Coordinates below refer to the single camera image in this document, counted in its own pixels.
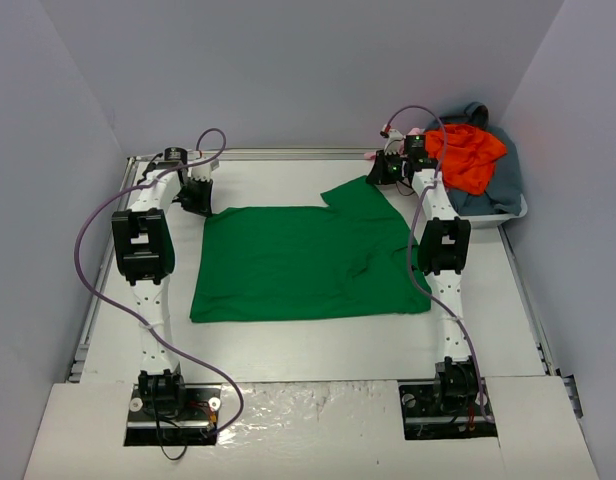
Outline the pink t shirt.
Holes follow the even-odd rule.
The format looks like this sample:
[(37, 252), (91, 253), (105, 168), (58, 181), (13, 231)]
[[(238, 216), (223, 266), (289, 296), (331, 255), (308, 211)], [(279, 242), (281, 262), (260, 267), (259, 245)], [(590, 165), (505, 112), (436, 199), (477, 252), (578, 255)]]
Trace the pink t shirt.
[[(424, 133), (424, 129), (422, 128), (418, 128), (418, 127), (414, 127), (412, 128), (407, 135), (417, 135), (417, 134), (423, 134)], [(375, 160), (376, 158), (376, 151), (372, 151), (372, 152), (366, 152), (364, 153), (364, 159), (365, 160)]]

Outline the grey blue t shirt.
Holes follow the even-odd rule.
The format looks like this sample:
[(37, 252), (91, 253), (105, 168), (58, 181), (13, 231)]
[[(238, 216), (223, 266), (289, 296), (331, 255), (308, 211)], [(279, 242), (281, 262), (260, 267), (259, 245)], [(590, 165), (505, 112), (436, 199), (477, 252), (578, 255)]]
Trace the grey blue t shirt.
[(442, 125), (431, 122), (425, 129), (426, 149), (430, 156), (443, 161), (446, 154), (447, 124), (468, 124), (489, 132), (502, 141), (508, 153), (496, 162), (494, 175), (484, 194), (476, 196), (445, 186), (450, 200), (460, 201), (464, 215), (484, 215), (520, 212), (519, 197), (523, 193), (523, 181), (519, 166), (517, 148), (506, 132), (490, 122), (487, 107), (473, 102), (463, 110), (441, 118)]

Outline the green t shirt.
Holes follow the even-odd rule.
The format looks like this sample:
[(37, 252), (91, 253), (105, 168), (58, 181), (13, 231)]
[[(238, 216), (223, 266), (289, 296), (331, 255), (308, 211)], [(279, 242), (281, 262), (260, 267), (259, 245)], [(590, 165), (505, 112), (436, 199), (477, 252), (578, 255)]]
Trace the green t shirt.
[(228, 208), (206, 220), (189, 313), (198, 324), (421, 314), (403, 216), (358, 177), (320, 206)]

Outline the orange t shirt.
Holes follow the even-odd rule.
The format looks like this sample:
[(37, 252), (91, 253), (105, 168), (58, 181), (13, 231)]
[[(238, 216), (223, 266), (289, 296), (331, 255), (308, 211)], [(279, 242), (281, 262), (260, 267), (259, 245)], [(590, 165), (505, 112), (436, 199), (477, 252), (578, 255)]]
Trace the orange t shirt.
[(508, 153), (493, 134), (468, 124), (447, 124), (446, 154), (441, 172), (444, 184), (470, 195), (482, 195), (488, 187), (496, 162)]

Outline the aluminium table edge rail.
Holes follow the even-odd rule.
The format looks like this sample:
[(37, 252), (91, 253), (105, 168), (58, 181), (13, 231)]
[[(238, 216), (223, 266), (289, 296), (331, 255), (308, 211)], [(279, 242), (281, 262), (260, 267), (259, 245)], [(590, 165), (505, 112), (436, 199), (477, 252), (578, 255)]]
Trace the aluminium table edge rail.
[(221, 161), (364, 160), (377, 147), (361, 148), (229, 148)]

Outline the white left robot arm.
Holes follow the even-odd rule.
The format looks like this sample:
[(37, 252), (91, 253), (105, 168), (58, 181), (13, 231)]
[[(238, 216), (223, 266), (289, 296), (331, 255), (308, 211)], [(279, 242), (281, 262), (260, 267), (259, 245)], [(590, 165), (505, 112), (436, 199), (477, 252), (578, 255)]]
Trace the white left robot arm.
[(175, 253), (166, 214), (173, 203), (198, 215), (211, 214), (213, 167), (173, 169), (203, 159), (199, 151), (165, 149), (144, 170), (134, 202), (111, 219), (117, 267), (131, 287), (135, 312), (144, 319), (138, 396), (148, 413), (165, 418), (183, 415), (190, 396), (177, 356), (154, 338), (172, 340), (168, 288)]

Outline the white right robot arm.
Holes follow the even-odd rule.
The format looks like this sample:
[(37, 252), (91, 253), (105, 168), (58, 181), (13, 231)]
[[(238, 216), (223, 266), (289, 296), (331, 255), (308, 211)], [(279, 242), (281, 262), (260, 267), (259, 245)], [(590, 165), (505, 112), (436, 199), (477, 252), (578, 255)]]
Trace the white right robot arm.
[(431, 398), (438, 410), (453, 413), (467, 399), (484, 398), (474, 346), (463, 322), (462, 272), (471, 224), (451, 205), (439, 161), (426, 151), (424, 133), (417, 130), (404, 135), (386, 126), (380, 135), (385, 144), (374, 154), (367, 182), (374, 186), (409, 186), (418, 197), (407, 265), (410, 280), (430, 299), (431, 311), (438, 320), (439, 360)]

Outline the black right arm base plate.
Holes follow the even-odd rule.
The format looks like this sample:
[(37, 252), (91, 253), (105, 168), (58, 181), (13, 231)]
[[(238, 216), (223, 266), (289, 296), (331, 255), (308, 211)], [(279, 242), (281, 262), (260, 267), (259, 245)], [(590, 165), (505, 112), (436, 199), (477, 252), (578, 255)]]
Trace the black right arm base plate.
[(497, 427), (481, 414), (477, 394), (442, 397), (431, 380), (398, 383), (407, 441), (496, 438)]

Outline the white plastic laundry bin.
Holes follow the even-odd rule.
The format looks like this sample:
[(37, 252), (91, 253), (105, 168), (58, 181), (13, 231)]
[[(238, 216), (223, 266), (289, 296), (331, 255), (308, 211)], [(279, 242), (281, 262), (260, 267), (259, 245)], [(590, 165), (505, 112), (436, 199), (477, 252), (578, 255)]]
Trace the white plastic laundry bin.
[(521, 219), (523, 218), (528, 211), (528, 206), (526, 203), (526, 199), (523, 194), (519, 197), (520, 201), (520, 212), (518, 215), (514, 215), (513, 213), (503, 212), (503, 213), (495, 213), (495, 214), (484, 214), (484, 215), (464, 215), (461, 213), (461, 210), (464, 209), (460, 206), (461, 202), (454, 200), (450, 200), (451, 205), (456, 210), (457, 215), (464, 220), (467, 220), (471, 223), (472, 229), (489, 229), (489, 228), (498, 228), (503, 223), (509, 220)]

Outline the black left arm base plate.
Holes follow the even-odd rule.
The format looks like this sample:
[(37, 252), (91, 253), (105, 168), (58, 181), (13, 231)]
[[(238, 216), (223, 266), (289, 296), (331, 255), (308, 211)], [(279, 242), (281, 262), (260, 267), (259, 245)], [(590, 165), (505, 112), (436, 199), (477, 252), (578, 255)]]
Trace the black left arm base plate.
[(134, 385), (127, 413), (124, 446), (175, 448), (215, 445), (220, 409), (220, 385), (189, 384), (186, 386), (182, 409), (175, 412), (170, 407), (160, 408), (159, 421), (156, 421), (150, 398), (141, 396), (139, 387)]

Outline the right side table rail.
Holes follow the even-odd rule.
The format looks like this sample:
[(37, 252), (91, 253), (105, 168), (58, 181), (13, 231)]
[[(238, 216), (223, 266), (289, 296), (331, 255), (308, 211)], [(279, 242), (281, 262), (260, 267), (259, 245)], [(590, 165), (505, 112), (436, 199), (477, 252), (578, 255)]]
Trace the right side table rail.
[(558, 377), (561, 379), (569, 401), (571, 403), (574, 415), (578, 421), (581, 421), (584, 416), (583, 407), (581, 404), (580, 395), (578, 392), (577, 383), (573, 375), (564, 375), (555, 361), (554, 355), (549, 345), (548, 337), (541, 321), (540, 316), (536, 312), (534, 302), (531, 298), (530, 291), (527, 288), (523, 278), (521, 268), (516, 254), (514, 253), (511, 241), (508, 234), (502, 226), (498, 227), (499, 234), (502, 239), (504, 249), (510, 263), (512, 274), (521, 297), (521, 302), (530, 324), (531, 333), (534, 338), (536, 350), (542, 363), (546, 375)]

